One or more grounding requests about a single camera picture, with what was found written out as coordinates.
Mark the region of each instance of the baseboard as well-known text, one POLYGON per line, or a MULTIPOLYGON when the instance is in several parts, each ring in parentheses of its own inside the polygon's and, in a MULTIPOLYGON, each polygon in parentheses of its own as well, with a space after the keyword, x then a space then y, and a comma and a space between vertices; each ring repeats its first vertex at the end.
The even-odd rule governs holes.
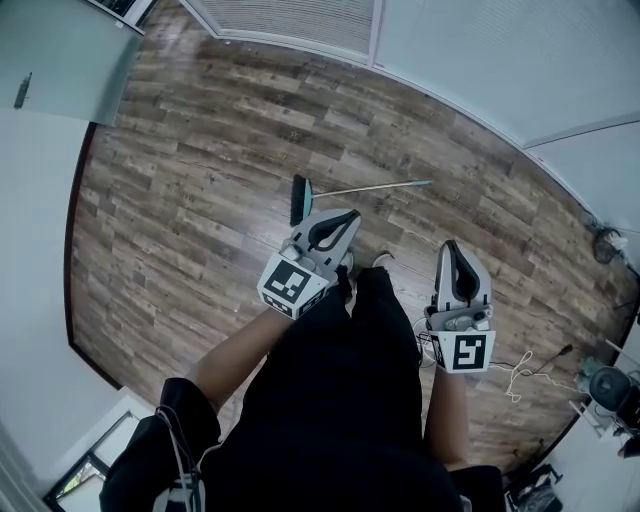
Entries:
POLYGON ((76 170, 73 175, 73 182, 71 183, 71 193, 69 194, 69 209, 67 210, 67 225, 64 233, 64 268, 63 268, 63 287, 64 287, 64 317, 67 326, 67 341, 73 351, 91 367, 100 377, 102 377, 109 385, 113 386, 116 390, 122 388, 116 379, 114 379, 109 373, 101 368, 89 355, 80 348, 75 342, 75 336, 73 331, 73 308, 71 304, 71 258, 73 255, 73 226, 76 219, 76 208, 78 206, 78 198, 80 196, 80 186, 82 185, 82 176, 84 174, 84 168, 87 164, 87 158, 89 156, 89 149, 93 136, 96 132, 96 123, 89 123, 87 131, 82 141, 82 147, 80 148, 80 154, 78 155, 78 162, 76 164, 76 170))

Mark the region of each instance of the broom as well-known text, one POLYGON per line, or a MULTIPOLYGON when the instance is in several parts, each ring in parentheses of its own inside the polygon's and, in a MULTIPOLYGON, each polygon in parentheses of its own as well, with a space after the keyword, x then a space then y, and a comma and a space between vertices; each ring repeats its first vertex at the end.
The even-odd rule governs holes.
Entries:
POLYGON ((349 194, 350 192, 362 192, 364 190, 376 190, 379 188, 409 187, 412 185, 429 185, 429 180, 404 181, 402 183, 387 183, 386 185, 372 185, 369 187, 350 188, 348 190, 338 190, 336 192, 325 192, 324 194, 314 194, 311 189, 311 182, 299 174, 293 177, 291 187, 291 225, 297 226, 311 213, 311 205, 317 197, 337 196, 339 194, 349 194))

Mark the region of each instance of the door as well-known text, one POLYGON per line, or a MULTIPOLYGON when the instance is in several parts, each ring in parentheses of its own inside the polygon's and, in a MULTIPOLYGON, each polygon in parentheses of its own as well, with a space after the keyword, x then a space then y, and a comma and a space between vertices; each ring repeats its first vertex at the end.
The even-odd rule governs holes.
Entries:
POLYGON ((0 0, 0 108, 113 124, 142 36, 89 0, 0 0))

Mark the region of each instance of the broom handle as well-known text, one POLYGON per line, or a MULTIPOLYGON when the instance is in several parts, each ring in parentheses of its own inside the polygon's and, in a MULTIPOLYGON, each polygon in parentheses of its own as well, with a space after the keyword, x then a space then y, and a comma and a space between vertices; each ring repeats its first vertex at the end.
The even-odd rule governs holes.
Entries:
POLYGON ((430 184, 431 184, 431 181, 429 180, 403 181, 402 183, 387 183, 386 185, 371 185, 369 187, 350 188, 348 190, 338 190, 337 192, 324 192, 323 194, 313 194, 313 198, 315 199, 317 197, 337 196, 340 194, 349 194, 350 192, 362 192, 364 190, 376 190, 379 188, 409 187, 411 185, 430 185, 430 184))

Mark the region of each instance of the sleeve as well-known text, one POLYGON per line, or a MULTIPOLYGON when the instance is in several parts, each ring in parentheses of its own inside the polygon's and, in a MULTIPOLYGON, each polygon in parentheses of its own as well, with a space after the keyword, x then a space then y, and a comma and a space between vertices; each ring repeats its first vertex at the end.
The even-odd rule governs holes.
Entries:
MULTIPOLYGON (((207 448, 218 443, 220 425, 215 411, 191 381, 168 379, 160 404, 178 440, 182 438, 182 429, 196 463, 207 448)), ((181 457, 186 471, 189 463, 183 454, 181 457)), ((157 415, 145 418, 107 473, 100 493, 101 509, 103 512, 151 510, 156 497, 178 476, 168 426, 157 415)))
POLYGON ((473 466, 452 471, 450 475, 460 496, 464 496, 471 502, 472 512, 507 510, 502 489, 502 474, 497 467, 473 466))

